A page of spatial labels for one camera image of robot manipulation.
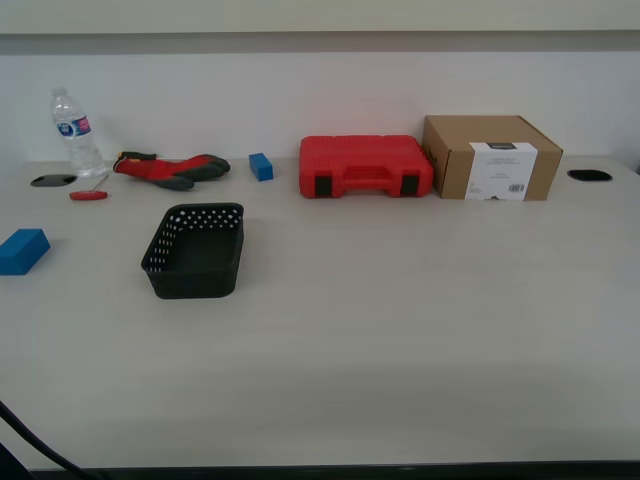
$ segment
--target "white label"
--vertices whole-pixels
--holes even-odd
[[[524,200],[538,150],[530,143],[475,143],[465,199]]]

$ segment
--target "perforated basket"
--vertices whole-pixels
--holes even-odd
[[[236,286],[244,240],[237,203],[176,205],[162,219],[142,269],[160,298],[211,298]]]

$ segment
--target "water bottle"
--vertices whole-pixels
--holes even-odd
[[[100,152],[93,143],[93,133],[80,104],[64,87],[51,90],[51,113],[69,150],[71,163],[80,178],[97,177],[107,171]]]

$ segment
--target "blue foam block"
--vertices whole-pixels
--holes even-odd
[[[25,275],[49,248],[42,230],[18,230],[0,245],[0,275]]]
[[[273,166],[264,153],[249,155],[249,165],[259,182],[273,180]]]

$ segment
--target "red glove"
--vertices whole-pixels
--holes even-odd
[[[170,190],[189,190],[194,182],[218,178],[231,170],[229,163],[213,155],[197,155],[182,162],[158,160],[156,154],[122,152],[113,166],[116,173],[142,178]]]

